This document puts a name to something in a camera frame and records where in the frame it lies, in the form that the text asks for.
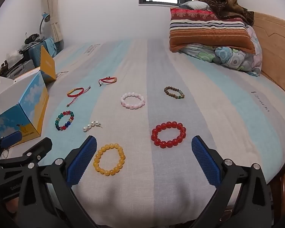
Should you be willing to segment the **person's left hand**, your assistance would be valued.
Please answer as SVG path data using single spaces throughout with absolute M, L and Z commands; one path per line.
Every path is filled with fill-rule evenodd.
M 19 202 L 18 197 L 8 201 L 6 203 L 6 209 L 12 214 L 16 213 L 18 211 L 18 202 Z

